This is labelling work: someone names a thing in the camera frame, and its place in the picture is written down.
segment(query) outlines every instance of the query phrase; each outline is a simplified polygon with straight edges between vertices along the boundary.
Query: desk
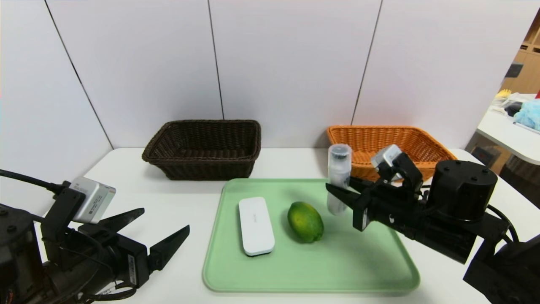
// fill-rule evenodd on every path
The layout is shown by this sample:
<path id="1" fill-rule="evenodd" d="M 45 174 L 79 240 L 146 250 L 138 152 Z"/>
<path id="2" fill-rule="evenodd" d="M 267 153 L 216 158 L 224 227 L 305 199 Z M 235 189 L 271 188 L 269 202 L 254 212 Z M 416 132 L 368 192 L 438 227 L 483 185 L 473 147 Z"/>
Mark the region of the desk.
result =
<path id="1" fill-rule="evenodd" d="M 522 160 L 540 164 L 540 134 L 513 124 L 514 118 L 488 110 L 476 132 Z"/>
<path id="2" fill-rule="evenodd" d="M 461 160 L 475 161 L 463 150 L 451 152 Z M 158 168 L 142 161 L 142 153 L 143 149 L 138 148 L 114 150 L 85 175 L 117 189 L 104 216 L 144 207 L 146 213 L 120 232 L 148 247 L 186 224 L 191 225 L 191 234 L 166 268 L 154 272 L 150 280 L 122 304 L 488 303 L 481 293 L 462 281 L 466 266 L 401 235 L 421 277 L 419 288 L 405 296 L 212 292 L 203 283 L 202 269 L 225 182 L 170 181 Z M 322 178 L 326 175 L 326 166 L 326 149 L 262 149 L 251 177 Z M 540 233 L 535 229 L 540 222 L 540 212 L 501 179 L 491 203 L 513 221 L 522 240 Z M 472 254 L 480 243 L 477 239 Z"/>

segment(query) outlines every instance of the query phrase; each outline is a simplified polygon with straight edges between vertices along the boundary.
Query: brown wicker basket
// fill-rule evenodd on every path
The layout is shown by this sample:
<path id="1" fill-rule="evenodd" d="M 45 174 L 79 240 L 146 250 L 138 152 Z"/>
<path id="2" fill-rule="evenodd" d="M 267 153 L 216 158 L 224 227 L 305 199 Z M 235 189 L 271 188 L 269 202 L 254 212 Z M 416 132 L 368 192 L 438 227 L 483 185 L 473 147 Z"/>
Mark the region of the brown wicker basket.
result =
<path id="1" fill-rule="evenodd" d="M 334 125 L 328 128 L 327 134 L 332 144 L 345 143 L 353 149 L 351 176 L 371 181 L 379 178 L 371 157 L 393 143 L 409 155 L 425 181 L 435 173 L 437 162 L 456 159 L 426 131 L 414 127 Z"/>
<path id="2" fill-rule="evenodd" d="M 261 150 L 254 120 L 167 122 L 143 152 L 143 160 L 171 180 L 227 181 L 249 177 Z"/>

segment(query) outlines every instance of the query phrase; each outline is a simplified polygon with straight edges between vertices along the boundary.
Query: light green tray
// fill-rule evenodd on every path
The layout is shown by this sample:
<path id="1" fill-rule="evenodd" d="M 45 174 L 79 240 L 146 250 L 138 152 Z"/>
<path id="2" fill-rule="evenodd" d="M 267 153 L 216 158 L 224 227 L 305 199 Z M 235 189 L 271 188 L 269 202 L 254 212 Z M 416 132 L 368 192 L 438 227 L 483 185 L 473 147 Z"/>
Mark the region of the light green tray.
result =
<path id="1" fill-rule="evenodd" d="M 326 208 L 326 180 L 236 179 L 221 194 L 203 278 L 217 292 L 406 293 L 420 276 L 396 233 L 380 223 L 360 232 L 352 211 L 334 216 Z M 248 257 L 242 249 L 238 202 L 266 200 L 274 251 Z M 305 201 L 321 214 L 322 240 L 299 243 L 287 222 L 291 203 Z"/>

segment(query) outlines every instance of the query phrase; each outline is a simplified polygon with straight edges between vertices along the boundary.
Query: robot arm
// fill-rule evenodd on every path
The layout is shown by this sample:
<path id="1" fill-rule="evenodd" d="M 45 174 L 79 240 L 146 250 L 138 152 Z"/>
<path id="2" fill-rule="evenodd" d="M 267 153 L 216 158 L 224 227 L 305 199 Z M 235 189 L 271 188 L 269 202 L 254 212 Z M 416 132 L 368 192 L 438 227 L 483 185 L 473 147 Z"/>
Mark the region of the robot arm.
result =
<path id="1" fill-rule="evenodd" d="M 96 214 L 105 200 L 99 206 L 93 203 L 106 197 L 102 193 L 96 191 L 97 195 L 92 196 L 80 184 L 49 184 L 3 170 L 0 175 L 55 192 L 55 202 L 44 219 L 0 204 L 0 304 L 70 304 L 128 298 L 149 280 L 153 271 L 165 267 L 190 234 L 188 225 L 150 247 L 148 255 L 144 244 L 118 233 L 141 216 L 143 208 L 99 221 L 100 215 Z M 110 187 L 99 189 L 110 192 Z M 78 230 L 68 228 L 75 219 L 86 223 Z M 43 264 L 34 221 L 41 222 L 49 259 Z M 129 289 L 99 294 L 117 281 L 122 283 L 115 289 Z"/>
<path id="2" fill-rule="evenodd" d="M 421 192 L 422 174 L 407 154 L 393 145 L 372 162 L 376 182 L 350 178 L 357 192 L 326 184 L 327 190 L 353 210 L 353 227 L 364 231 L 377 221 L 462 264 L 476 237 L 484 239 L 464 281 L 492 303 L 540 302 L 540 235 L 519 242 L 511 223 L 488 205 L 497 175 L 487 167 L 466 161 L 442 161 L 429 190 Z M 396 176 L 401 186 L 393 186 Z M 496 210 L 502 218 L 485 212 Z M 514 240 L 507 236 L 511 229 Z M 496 245 L 507 244 L 497 253 Z"/>

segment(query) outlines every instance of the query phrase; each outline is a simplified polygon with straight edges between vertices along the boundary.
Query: transparent bottle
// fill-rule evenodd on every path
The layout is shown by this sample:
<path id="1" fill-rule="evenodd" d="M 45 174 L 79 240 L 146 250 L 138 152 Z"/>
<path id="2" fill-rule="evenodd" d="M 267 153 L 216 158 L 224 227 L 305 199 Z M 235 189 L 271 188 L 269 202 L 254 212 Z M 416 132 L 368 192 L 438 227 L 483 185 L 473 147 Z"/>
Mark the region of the transparent bottle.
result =
<path id="1" fill-rule="evenodd" d="M 330 184 L 343 189 L 349 187 L 352 152 L 351 147 L 346 144 L 334 144 L 328 148 L 328 179 Z M 333 215 L 343 215 L 347 210 L 347 205 L 330 193 L 328 193 L 326 205 L 328 211 Z"/>

